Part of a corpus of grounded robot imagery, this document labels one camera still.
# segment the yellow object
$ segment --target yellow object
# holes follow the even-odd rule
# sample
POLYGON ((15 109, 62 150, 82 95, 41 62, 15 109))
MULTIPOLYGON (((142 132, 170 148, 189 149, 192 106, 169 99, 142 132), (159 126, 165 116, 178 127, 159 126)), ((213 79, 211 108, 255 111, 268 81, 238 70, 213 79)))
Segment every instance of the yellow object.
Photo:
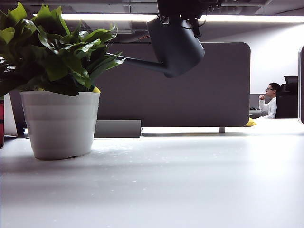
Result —
POLYGON ((94 93, 100 93, 100 90, 95 86, 94 89, 92 90, 94 93))
POLYGON ((252 118, 249 118, 249 121, 245 126, 246 127, 251 127, 251 126, 254 126, 254 125, 256 125, 256 122, 252 118))

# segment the eyeglasses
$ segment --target eyeglasses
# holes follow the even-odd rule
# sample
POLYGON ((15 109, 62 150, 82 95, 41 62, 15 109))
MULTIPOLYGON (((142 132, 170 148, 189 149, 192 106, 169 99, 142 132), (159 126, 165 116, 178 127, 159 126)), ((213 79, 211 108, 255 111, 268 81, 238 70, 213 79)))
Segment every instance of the eyeglasses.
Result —
POLYGON ((265 91, 267 92, 267 91, 268 91, 268 89, 270 89, 270 90, 275 90, 275 89, 267 88, 265 91))

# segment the partition panel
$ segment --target partition panel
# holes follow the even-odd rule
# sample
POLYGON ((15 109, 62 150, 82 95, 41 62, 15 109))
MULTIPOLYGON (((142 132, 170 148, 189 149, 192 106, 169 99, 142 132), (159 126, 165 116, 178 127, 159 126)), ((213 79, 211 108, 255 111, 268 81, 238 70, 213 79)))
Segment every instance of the partition panel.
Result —
MULTIPOLYGON (((142 127, 243 126, 249 118, 250 48, 203 43, 205 56, 189 72, 164 74, 122 64, 96 80, 98 120, 140 119, 142 127)), ((150 43, 114 43, 110 52, 157 61, 150 43)))

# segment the black hair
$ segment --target black hair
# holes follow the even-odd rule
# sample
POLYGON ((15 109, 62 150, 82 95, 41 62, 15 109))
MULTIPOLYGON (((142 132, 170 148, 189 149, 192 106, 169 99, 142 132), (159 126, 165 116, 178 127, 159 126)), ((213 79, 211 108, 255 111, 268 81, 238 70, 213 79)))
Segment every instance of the black hair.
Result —
POLYGON ((280 92, 281 86, 278 83, 273 82, 273 83, 270 83, 269 85, 272 87, 273 90, 280 92))

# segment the white shirt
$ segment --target white shirt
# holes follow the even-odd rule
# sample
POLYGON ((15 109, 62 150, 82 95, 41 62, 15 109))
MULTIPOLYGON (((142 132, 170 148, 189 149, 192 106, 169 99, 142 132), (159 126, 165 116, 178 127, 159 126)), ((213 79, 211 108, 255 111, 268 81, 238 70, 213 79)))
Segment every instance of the white shirt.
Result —
POLYGON ((261 111, 268 111, 268 115, 261 116, 260 118, 274 119, 276 117, 276 97, 272 98, 267 104, 265 104, 265 100, 259 100, 258 106, 261 111))

